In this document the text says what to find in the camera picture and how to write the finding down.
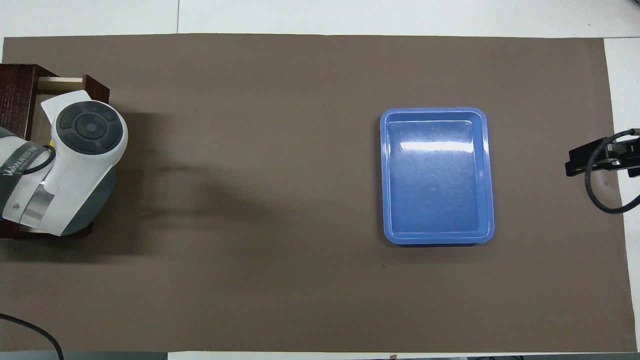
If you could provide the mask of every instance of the white tile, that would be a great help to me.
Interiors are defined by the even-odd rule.
[[[177,17],[178,0],[0,0],[0,45],[4,37],[175,33]]]
[[[180,33],[638,37],[631,0],[180,0]]]
[[[619,132],[639,128],[640,38],[605,39],[604,45],[614,130]],[[622,202],[627,203],[640,193],[640,179],[629,178],[626,171],[618,172],[618,181]],[[640,207],[625,213],[624,217],[631,299],[636,316],[636,334],[640,335]],[[640,336],[636,340],[640,348]]]

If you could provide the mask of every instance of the robot arm brand label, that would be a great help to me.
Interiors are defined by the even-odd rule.
[[[16,149],[0,167],[0,211],[13,189],[18,185],[20,177],[31,163],[46,149],[36,143],[26,142]]]

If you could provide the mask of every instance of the round button pad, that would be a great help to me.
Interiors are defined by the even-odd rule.
[[[122,139],[122,124],[118,114],[97,101],[67,106],[58,115],[56,131],[66,146],[87,155],[109,152]]]

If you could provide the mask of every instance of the center button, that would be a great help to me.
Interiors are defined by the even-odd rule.
[[[96,140],[107,132],[107,124],[100,115],[86,114],[76,120],[76,131],[85,139]]]

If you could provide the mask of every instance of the brown mat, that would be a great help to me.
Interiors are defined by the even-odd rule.
[[[3,61],[91,74],[130,129],[94,235],[0,243],[0,309],[64,348],[636,350],[622,217],[563,169],[612,133],[601,39],[7,38]],[[487,244],[383,235],[378,121],[421,106],[487,115]]]

